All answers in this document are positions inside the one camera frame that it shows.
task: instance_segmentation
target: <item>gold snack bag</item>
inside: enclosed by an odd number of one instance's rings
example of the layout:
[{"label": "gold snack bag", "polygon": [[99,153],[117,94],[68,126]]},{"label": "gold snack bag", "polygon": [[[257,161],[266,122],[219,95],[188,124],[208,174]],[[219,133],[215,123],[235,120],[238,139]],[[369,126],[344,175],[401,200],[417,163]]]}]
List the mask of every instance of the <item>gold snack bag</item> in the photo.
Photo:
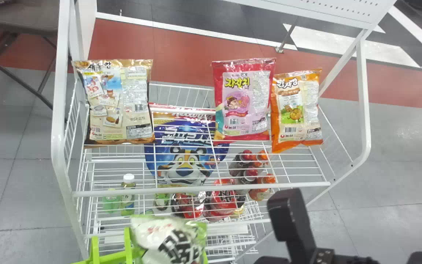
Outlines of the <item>gold snack bag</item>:
[{"label": "gold snack bag", "polygon": [[148,105],[152,60],[73,62],[89,101],[86,145],[154,141]]}]

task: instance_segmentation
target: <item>cereal box tiger mascot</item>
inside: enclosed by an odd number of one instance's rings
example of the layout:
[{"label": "cereal box tiger mascot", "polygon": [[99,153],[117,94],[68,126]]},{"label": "cereal box tiger mascot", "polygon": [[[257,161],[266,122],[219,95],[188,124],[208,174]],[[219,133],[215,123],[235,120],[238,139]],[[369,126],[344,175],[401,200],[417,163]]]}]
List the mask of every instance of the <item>cereal box tiger mascot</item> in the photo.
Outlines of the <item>cereal box tiger mascot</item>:
[{"label": "cereal box tiger mascot", "polygon": [[158,179],[165,179],[171,186],[200,186],[211,173],[200,162],[200,156],[206,155],[206,148],[196,150],[171,146],[174,160],[158,167]]}]

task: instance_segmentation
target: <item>chip bag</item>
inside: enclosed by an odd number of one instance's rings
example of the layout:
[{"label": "chip bag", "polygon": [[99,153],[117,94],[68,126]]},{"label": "chip bag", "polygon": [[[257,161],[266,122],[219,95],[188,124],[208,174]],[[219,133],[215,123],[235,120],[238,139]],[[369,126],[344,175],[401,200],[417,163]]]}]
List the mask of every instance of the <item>chip bag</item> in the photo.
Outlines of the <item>chip bag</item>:
[{"label": "chip bag", "polygon": [[219,140],[269,140],[274,58],[212,62],[216,134]]},{"label": "chip bag", "polygon": [[84,144],[139,144],[154,141],[148,107],[152,60],[73,62],[89,102]]},{"label": "chip bag", "polygon": [[151,105],[156,143],[145,144],[144,152],[158,187],[203,185],[229,150],[226,143],[216,144],[214,151],[211,147],[215,130],[213,111],[193,114],[189,107]]},{"label": "chip bag", "polygon": [[131,216],[136,264],[207,264],[206,223],[151,214]]},{"label": "chip bag", "polygon": [[273,153],[323,143],[318,121],[318,85],[322,69],[275,74],[271,87]]}]

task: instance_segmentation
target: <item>gray tile floor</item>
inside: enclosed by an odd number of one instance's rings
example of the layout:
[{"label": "gray tile floor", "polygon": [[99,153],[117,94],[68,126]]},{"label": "gray tile floor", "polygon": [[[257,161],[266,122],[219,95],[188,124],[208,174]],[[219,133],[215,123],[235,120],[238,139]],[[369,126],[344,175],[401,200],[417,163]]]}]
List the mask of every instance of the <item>gray tile floor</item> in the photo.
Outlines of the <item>gray tile floor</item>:
[{"label": "gray tile floor", "polygon": [[[12,70],[34,84],[42,78],[40,71]],[[50,98],[52,78],[44,92]],[[320,105],[355,157],[359,132],[343,130],[346,122],[357,122],[355,103],[322,99]],[[422,250],[422,109],[370,107],[370,157],[309,207],[311,225],[320,247],[404,264]],[[0,73],[0,263],[80,260],[52,172],[50,130],[50,110]],[[287,256],[274,237],[257,248],[260,255]],[[247,255],[244,262],[257,257]]]}]

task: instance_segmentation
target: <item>red floor stripe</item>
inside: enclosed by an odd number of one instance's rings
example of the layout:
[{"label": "red floor stripe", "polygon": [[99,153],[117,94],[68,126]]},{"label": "red floor stripe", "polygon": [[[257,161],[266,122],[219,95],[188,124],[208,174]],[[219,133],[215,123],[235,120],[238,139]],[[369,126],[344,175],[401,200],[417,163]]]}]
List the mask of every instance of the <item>red floor stripe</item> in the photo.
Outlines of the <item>red floor stripe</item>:
[{"label": "red floor stripe", "polygon": [[[0,57],[5,67],[46,70],[54,50],[38,36],[22,35]],[[153,58],[152,80],[212,85],[211,61],[276,57],[276,72],[322,67],[322,79],[337,58],[196,34],[98,19],[89,59]],[[356,61],[351,60],[324,97],[357,100]],[[368,63],[370,102],[422,107],[422,71]]]}]

